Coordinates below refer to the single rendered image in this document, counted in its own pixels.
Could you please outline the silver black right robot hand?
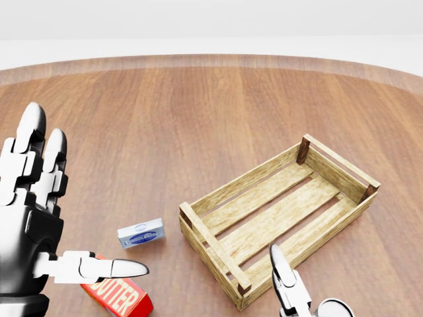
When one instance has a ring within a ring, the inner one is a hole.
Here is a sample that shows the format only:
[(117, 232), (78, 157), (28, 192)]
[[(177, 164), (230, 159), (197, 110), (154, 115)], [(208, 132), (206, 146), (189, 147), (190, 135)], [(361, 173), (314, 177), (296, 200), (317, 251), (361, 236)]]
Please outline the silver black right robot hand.
[(311, 297), (298, 273), (290, 267), (280, 247), (270, 245), (272, 282), (281, 303), (280, 317), (355, 317), (342, 300), (327, 298), (311, 312)]

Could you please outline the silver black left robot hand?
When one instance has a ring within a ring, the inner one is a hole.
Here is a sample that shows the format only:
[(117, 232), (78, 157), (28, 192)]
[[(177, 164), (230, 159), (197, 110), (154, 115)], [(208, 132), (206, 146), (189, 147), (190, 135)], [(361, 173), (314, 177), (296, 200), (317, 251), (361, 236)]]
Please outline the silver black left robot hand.
[(92, 284), (103, 279), (147, 275), (132, 260), (100, 260), (90, 251), (56, 251), (64, 221), (58, 198), (66, 191), (67, 139), (46, 133), (46, 115), (31, 102), (15, 137), (0, 152), (0, 297), (41, 293), (49, 277), (55, 283)]

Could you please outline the wooden slat tray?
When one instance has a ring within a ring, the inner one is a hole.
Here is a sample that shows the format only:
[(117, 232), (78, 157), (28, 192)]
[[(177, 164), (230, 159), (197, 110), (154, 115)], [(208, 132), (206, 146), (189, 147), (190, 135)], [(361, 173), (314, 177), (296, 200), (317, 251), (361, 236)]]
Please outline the wooden slat tray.
[(241, 265), (283, 234), (295, 267), (359, 217), (379, 182), (317, 141), (301, 142), (194, 203), (180, 204), (183, 235), (237, 309), (271, 286), (268, 256)]

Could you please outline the small blue-grey printed box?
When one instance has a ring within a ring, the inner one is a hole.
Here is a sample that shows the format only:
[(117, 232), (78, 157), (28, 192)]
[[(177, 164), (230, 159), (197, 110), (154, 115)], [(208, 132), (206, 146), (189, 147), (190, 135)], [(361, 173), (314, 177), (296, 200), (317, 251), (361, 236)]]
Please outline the small blue-grey printed box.
[(138, 223), (117, 230), (118, 239), (123, 248), (131, 248), (165, 237), (162, 218)]

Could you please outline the red butter box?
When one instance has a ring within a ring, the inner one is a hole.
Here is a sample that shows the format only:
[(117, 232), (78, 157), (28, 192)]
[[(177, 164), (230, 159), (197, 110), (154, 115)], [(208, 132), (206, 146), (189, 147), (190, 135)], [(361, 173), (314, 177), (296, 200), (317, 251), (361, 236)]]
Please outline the red butter box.
[(112, 317), (149, 317), (153, 311), (147, 292), (129, 277), (104, 279), (81, 287)]

